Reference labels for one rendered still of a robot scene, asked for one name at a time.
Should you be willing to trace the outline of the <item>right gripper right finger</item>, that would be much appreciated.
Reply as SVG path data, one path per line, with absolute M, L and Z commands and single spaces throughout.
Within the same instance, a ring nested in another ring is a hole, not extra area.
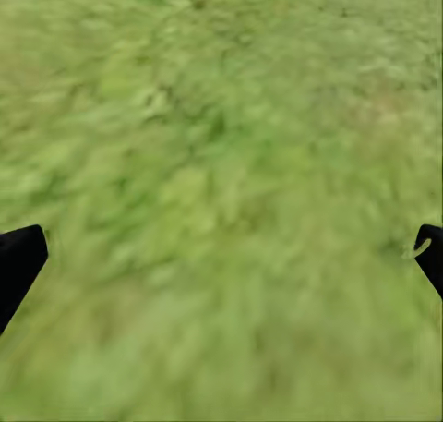
M 416 259 L 443 299 L 443 228 L 423 224 L 416 243 L 411 245 L 401 258 Z

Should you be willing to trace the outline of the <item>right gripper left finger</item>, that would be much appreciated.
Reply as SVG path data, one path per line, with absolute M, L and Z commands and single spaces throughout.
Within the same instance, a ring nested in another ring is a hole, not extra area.
M 0 235 L 0 336 L 48 260 L 38 224 Z

